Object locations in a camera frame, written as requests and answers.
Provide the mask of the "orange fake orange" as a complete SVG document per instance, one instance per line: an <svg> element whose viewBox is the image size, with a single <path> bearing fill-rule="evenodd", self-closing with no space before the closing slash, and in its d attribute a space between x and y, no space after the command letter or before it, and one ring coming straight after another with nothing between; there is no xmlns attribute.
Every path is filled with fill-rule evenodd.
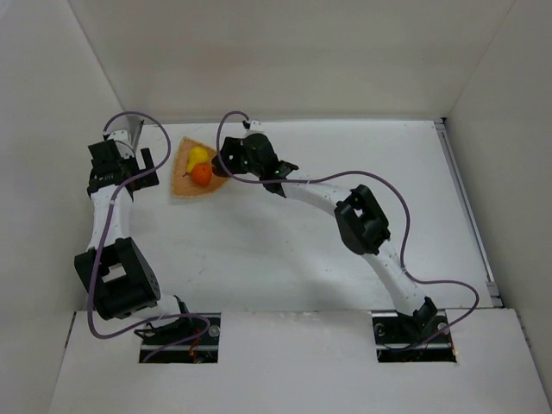
<svg viewBox="0 0 552 414"><path fill-rule="evenodd" d="M195 185L206 187L212 180L212 169L208 163L196 164L191 172L191 180Z"/></svg>

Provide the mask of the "yellow fake pear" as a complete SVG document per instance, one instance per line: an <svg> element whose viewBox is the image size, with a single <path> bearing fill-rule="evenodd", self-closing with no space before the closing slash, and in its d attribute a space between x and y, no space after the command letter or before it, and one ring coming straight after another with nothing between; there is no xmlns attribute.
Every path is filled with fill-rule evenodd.
<svg viewBox="0 0 552 414"><path fill-rule="evenodd" d="M184 176L192 174L196 165L205 164L209 160L209 154L203 147L194 147L188 153L188 163Z"/></svg>

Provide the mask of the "dark red fake apple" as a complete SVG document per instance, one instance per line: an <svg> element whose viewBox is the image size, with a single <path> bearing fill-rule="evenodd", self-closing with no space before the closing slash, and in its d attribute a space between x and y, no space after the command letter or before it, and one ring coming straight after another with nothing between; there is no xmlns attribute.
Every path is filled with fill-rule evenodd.
<svg viewBox="0 0 552 414"><path fill-rule="evenodd" d="M217 166L215 164L212 165L212 172L217 177L223 177L224 176L224 170L220 168L220 166Z"/></svg>

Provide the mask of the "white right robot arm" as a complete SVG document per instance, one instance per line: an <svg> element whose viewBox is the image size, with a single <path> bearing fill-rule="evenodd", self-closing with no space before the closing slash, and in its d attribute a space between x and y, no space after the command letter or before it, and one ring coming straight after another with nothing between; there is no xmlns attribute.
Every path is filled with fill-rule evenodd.
<svg viewBox="0 0 552 414"><path fill-rule="evenodd" d="M367 186L349 190L327 179L310 179L298 166L279 159L267 136L259 132L227 137L216 143L216 149L215 175L242 179L252 174L267 191L334 217L345 247L365 260L387 289L405 331L419 336L434 321L436 306L401 267L389 221Z"/></svg>

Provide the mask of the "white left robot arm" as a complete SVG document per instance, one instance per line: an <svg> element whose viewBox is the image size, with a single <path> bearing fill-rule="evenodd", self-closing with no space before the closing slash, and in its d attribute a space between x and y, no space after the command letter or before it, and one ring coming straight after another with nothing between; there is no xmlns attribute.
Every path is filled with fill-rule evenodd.
<svg viewBox="0 0 552 414"><path fill-rule="evenodd" d="M74 266L85 288L91 284L95 259L99 259L93 307L104 320L131 316L149 318L186 313L183 301L161 292L154 270L129 233L134 193L157 186L156 172L126 185L108 214L111 196L127 178L143 170L127 137L110 138L89 146L91 174L87 193L94 208L91 240L74 258Z"/></svg>

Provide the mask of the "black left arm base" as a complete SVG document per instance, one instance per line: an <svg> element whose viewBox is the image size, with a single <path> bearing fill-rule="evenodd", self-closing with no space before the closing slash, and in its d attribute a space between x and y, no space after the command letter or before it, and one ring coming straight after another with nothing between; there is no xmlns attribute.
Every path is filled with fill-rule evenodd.
<svg viewBox="0 0 552 414"><path fill-rule="evenodd" d="M218 362L221 314L207 313L206 322L180 318L164 326L147 323L134 334L141 339L141 364L214 364Z"/></svg>

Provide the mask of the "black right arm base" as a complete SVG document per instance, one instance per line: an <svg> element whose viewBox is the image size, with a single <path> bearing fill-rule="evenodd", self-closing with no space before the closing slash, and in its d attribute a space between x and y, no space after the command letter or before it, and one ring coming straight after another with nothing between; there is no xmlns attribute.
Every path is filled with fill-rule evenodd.
<svg viewBox="0 0 552 414"><path fill-rule="evenodd" d="M430 298L413 316L376 314L372 316L376 358L380 363L456 362L448 331L429 337L448 324Z"/></svg>

